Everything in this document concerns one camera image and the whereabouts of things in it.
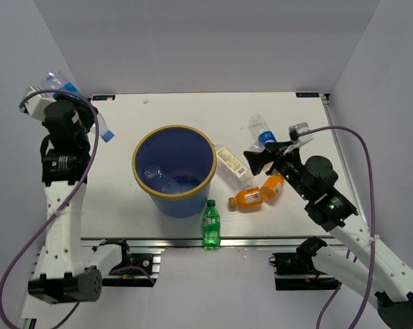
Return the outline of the orange juice bottle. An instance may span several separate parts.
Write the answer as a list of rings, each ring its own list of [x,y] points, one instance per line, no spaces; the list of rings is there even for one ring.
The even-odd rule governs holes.
[[[260,206],[262,203],[259,187],[247,188],[228,199],[228,205],[232,210],[253,208]]]
[[[275,200],[283,189],[284,178],[279,173],[271,175],[260,188],[260,194],[264,201]]]

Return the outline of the clear bottle blue label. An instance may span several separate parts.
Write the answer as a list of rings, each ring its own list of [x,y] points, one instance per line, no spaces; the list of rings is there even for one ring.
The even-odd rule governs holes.
[[[250,151],[261,152],[266,148],[267,143],[277,142],[268,124],[260,114],[256,114],[250,118],[248,129],[255,140],[250,147]]]

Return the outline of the clear water bottle blue cap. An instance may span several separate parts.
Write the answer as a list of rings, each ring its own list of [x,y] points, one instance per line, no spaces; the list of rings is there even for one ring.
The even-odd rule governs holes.
[[[67,90],[83,97],[83,94],[75,87],[75,85],[72,84],[62,72],[57,70],[48,72],[48,74],[41,80],[40,86],[43,89]],[[99,112],[97,113],[97,122],[99,125],[99,137],[105,143],[108,143],[115,135],[109,130],[103,115]]]

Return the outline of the green soda bottle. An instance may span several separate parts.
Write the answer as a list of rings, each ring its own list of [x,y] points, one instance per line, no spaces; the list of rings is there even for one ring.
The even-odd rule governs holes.
[[[204,249],[216,249],[220,246],[220,214],[215,207],[215,200],[209,199],[202,215],[202,244]]]

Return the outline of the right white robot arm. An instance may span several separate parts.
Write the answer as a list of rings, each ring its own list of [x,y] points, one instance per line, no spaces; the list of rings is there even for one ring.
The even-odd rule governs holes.
[[[307,204],[305,212],[324,231],[341,241],[364,264],[357,267],[317,238],[296,253],[305,273],[323,271],[362,295],[389,328],[413,328],[413,269],[395,255],[359,217],[356,207],[335,187],[338,175],[330,160],[300,159],[291,142],[269,143],[261,152],[245,151],[253,175],[265,165],[281,174]]]

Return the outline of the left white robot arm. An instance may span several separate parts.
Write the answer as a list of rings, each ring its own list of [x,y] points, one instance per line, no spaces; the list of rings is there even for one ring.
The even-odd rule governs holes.
[[[61,95],[43,113],[49,133],[40,146],[42,182],[47,214],[56,218],[47,226],[40,269],[27,291],[48,304],[95,302],[102,275],[80,255],[82,204],[91,160],[87,134],[93,115],[83,101]]]

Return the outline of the blue plastic bin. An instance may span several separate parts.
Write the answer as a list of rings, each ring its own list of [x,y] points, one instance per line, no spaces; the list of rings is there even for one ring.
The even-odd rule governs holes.
[[[146,180],[149,165],[162,169],[160,180]],[[160,127],[146,135],[132,155],[137,184],[168,217],[187,218],[203,211],[217,168],[215,148],[200,130],[186,125]]]

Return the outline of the crushed clear bottle in bin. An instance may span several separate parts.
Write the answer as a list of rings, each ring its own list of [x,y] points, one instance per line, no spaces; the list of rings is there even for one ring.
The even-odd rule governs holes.
[[[162,174],[162,169],[156,164],[151,164],[144,170],[144,177],[149,181],[160,180],[162,178]]]

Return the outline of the left blue corner sticker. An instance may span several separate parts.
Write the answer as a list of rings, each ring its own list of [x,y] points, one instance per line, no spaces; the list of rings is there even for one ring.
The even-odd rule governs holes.
[[[115,99],[115,95],[93,95],[92,101],[113,101]]]

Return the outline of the blue corner sticker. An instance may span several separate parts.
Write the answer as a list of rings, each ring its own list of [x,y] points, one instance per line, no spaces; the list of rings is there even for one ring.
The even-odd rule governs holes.
[[[113,101],[115,99],[115,95],[93,95],[92,101]]]
[[[319,98],[320,95],[317,92],[296,92],[297,98]]]

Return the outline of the right blue corner sticker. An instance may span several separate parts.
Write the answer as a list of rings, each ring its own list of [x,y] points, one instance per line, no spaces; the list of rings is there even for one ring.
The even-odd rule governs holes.
[[[320,95],[317,92],[296,92],[297,98],[319,98]]]

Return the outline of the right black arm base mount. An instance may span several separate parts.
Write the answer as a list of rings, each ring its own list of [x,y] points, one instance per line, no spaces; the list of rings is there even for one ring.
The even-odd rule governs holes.
[[[322,239],[312,236],[301,243],[295,252],[277,252],[269,257],[274,267],[277,291],[328,291],[335,290],[339,281],[317,270],[312,258],[321,247],[327,247]]]

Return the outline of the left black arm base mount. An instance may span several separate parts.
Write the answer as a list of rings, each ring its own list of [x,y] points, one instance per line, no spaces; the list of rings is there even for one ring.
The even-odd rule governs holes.
[[[121,262],[103,278],[103,287],[153,287],[158,279],[162,249],[129,246],[127,240],[103,240],[121,247]]]

